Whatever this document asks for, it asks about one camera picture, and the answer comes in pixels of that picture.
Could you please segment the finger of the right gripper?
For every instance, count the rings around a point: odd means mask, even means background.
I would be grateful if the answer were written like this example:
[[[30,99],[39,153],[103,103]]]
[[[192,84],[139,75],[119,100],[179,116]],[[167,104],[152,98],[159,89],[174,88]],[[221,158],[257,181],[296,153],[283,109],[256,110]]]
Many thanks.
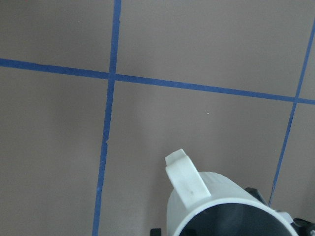
[[[150,236],[161,236],[161,228],[150,229]]]

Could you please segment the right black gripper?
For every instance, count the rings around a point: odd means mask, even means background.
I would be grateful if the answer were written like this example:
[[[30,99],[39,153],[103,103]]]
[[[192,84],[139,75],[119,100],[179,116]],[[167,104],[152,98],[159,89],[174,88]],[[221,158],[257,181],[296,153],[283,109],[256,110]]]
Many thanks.
[[[246,192],[248,192],[264,205],[267,205],[267,202],[264,200],[258,189],[247,187]],[[289,213],[284,211],[276,210],[276,212],[291,225],[291,227],[296,231],[299,236],[315,235],[315,224],[313,222],[301,218],[292,218]]]

